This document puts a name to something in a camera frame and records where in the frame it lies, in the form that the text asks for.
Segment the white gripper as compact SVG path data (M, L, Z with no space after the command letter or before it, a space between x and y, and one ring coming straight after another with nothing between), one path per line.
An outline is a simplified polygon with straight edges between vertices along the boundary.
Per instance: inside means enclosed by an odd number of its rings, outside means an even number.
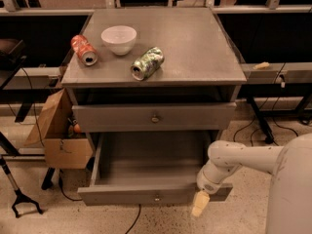
M210 202L209 194L216 194L223 181L234 173L233 167L221 167L208 162L197 174L197 186L200 190L196 192L193 199L192 211L194 216L200 216Z

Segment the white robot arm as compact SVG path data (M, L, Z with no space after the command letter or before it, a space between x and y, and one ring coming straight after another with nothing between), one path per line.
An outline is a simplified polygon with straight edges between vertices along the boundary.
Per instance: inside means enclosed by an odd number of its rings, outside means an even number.
M217 140L208 156L197 174L193 215L202 213L226 178L247 167L271 175L265 234L312 234L312 134L284 146Z

